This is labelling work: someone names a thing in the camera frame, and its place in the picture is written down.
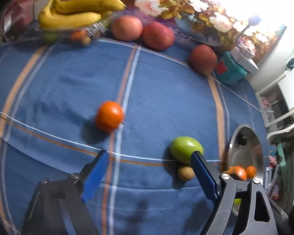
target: screw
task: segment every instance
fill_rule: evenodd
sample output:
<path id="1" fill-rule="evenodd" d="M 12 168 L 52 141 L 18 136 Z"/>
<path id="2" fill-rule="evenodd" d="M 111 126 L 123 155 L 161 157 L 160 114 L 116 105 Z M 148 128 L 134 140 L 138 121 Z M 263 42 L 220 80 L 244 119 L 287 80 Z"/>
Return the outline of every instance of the screw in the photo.
<path id="1" fill-rule="evenodd" d="M 48 182 L 49 182 L 49 179 L 47 179 L 47 178 L 43 178 L 43 179 L 39 180 L 40 184 L 44 184 L 44 183 L 48 183 Z"/>
<path id="2" fill-rule="evenodd" d="M 254 183 L 260 183 L 260 179 L 257 178 L 257 177 L 255 177 L 255 178 L 253 178 L 253 182 L 254 182 Z"/>
<path id="3" fill-rule="evenodd" d="M 223 179 L 225 179 L 225 180 L 230 179 L 229 174 L 226 174 L 226 173 L 221 174 L 221 177 L 222 177 Z"/>
<path id="4" fill-rule="evenodd" d="M 80 175 L 78 173 L 72 173 L 70 175 L 71 179 L 78 179 L 80 177 Z"/>

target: floral wallpaper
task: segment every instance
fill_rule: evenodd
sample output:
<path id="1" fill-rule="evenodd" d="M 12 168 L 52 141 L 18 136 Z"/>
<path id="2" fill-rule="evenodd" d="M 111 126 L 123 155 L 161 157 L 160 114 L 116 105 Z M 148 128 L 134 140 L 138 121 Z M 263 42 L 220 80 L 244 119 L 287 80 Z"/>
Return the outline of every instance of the floral wallpaper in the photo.
<path id="1" fill-rule="evenodd" d="M 202 43 L 219 46 L 222 51 L 230 51 L 235 46 L 235 38 L 248 24 L 247 21 L 240 21 L 230 9 L 227 11 L 218 0 L 122 1 L 129 10 L 136 8 L 154 20 L 170 21 L 175 30 Z M 283 29 L 284 25 L 278 29 L 268 29 L 261 22 L 248 28 L 239 41 L 255 54 L 253 60 L 257 63 L 276 42 Z"/>

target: orange fruit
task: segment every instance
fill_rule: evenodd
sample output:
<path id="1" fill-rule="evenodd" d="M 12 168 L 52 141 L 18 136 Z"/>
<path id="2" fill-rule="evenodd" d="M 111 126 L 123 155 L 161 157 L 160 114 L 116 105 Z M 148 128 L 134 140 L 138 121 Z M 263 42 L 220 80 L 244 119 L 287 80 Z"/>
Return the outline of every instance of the orange fruit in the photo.
<path id="1" fill-rule="evenodd" d="M 234 166 L 229 168 L 227 171 L 227 174 L 235 174 L 237 175 L 241 180 L 246 181 L 247 180 L 247 172 L 246 170 L 241 166 Z"/>
<path id="2" fill-rule="evenodd" d="M 96 116 L 96 126 L 103 132 L 112 132 L 117 129 L 124 119 L 122 107 L 114 101 L 104 102 Z"/>
<path id="3" fill-rule="evenodd" d="M 253 179 L 256 176 L 257 169 L 251 165 L 247 167 L 246 172 L 247 172 L 247 177 L 249 179 Z"/>
<path id="4" fill-rule="evenodd" d="M 73 42 L 78 42 L 82 39 L 87 37 L 87 31 L 86 30 L 80 30 L 80 31 L 75 31 L 71 33 L 70 40 Z"/>

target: stainless steel bowl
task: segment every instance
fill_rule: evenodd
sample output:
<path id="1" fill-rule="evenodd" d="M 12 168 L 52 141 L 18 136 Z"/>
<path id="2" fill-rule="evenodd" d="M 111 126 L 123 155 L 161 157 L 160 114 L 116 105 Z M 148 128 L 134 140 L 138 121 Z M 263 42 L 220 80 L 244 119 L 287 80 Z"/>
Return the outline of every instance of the stainless steel bowl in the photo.
<path id="1" fill-rule="evenodd" d="M 257 169 L 256 177 L 263 183 L 264 159 L 262 147 L 253 129 L 242 124 L 235 130 L 229 146 L 227 169 L 233 166 L 247 168 L 252 165 Z M 237 215 L 240 205 L 234 205 L 232 212 Z"/>

